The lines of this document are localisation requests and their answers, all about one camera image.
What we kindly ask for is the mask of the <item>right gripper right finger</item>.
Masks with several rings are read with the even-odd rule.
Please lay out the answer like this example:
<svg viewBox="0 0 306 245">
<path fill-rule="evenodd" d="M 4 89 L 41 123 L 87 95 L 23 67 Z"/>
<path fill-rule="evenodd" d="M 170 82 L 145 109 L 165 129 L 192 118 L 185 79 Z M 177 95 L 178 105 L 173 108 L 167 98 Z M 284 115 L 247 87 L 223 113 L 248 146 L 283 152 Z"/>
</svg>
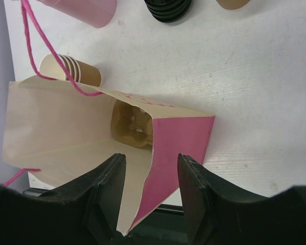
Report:
<svg viewBox="0 0 306 245">
<path fill-rule="evenodd" d="M 267 198 L 177 160 L 189 244 L 306 244 L 306 186 Z"/>
</svg>

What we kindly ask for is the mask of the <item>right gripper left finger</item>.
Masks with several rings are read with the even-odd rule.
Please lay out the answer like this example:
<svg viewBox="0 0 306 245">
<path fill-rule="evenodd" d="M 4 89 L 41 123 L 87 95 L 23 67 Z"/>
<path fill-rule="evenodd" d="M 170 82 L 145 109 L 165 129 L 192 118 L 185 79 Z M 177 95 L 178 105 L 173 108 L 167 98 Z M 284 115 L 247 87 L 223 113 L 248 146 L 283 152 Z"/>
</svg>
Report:
<svg viewBox="0 0 306 245">
<path fill-rule="evenodd" d="M 126 158 L 37 197 L 0 186 L 0 244 L 110 244 L 118 223 Z"/>
</svg>

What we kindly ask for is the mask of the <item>pink cream paper gift bag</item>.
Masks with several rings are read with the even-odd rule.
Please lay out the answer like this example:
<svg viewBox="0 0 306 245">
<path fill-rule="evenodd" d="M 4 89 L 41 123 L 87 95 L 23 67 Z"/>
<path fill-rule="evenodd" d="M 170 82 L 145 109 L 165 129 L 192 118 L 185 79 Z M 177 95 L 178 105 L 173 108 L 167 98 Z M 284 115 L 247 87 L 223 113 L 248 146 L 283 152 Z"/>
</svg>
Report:
<svg viewBox="0 0 306 245">
<path fill-rule="evenodd" d="M 35 75 L 9 85 L 3 158 L 35 169 L 36 177 L 58 187 L 102 164 L 113 153 L 126 156 L 117 230 L 127 235 L 179 187 L 177 158 L 203 163 L 215 116 L 129 92 L 74 81 L 59 55 L 51 54 L 68 81 Z M 111 133 L 116 101 L 152 117 L 153 145 L 136 148 Z"/>
</svg>

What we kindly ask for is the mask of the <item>single brown pulp cup carrier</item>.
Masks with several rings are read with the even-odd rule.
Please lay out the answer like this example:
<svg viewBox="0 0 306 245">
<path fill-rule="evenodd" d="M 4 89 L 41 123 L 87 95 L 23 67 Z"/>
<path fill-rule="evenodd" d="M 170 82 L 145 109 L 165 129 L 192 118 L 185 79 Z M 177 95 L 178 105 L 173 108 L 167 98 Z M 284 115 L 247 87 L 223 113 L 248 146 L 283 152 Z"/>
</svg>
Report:
<svg viewBox="0 0 306 245">
<path fill-rule="evenodd" d="M 111 133 L 115 140 L 132 147 L 152 146 L 152 117 L 137 106 L 117 100 L 111 118 Z"/>
</svg>

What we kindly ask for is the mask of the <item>stack of brown paper cups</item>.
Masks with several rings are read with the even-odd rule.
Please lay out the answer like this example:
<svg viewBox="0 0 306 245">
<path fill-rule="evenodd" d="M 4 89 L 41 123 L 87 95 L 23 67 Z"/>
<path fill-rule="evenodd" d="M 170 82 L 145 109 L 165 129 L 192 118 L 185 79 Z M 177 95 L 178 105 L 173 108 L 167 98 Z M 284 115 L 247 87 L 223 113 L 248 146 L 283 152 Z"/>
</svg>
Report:
<svg viewBox="0 0 306 245">
<path fill-rule="evenodd" d="M 96 87 L 101 85 L 101 73 L 98 68 L 78 61 L 71 56 L 59 55 L 59 58 L 75 82 Z M 57 80 L 69 80 L 52 54 L 46 55 L 42 59 L 39 72 L 44 76 Z"/>
</svg>

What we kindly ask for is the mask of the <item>stack of black lids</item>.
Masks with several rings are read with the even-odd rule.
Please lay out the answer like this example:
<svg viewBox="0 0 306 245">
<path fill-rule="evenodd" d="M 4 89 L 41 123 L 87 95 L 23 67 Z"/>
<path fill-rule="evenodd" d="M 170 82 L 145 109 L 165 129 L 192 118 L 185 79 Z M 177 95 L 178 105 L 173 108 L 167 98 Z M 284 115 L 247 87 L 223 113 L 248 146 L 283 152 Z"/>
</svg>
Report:
<svg viewBox="0 0 306 245">
<path fill-rule="evenodd" d="M 171 23 L 182 18 L 190 9 L 191 0 L 144 0 L 151 15 L 162 23 Z"/>
</svg>

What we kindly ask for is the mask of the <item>single brown paper cup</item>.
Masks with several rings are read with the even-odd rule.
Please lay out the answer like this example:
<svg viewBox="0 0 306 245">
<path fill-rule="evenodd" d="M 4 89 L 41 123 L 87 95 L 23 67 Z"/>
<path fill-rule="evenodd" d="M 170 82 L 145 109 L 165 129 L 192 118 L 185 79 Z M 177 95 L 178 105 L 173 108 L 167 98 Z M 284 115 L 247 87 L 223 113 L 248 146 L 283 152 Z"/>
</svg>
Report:
<svg viewBox="0 0 306 245">
<path fill-rule="evenodd" d="M 250 0 L 216 0 L 216 2 L 226 10 L 237 10 L 247 5 Z"/>
</svg>

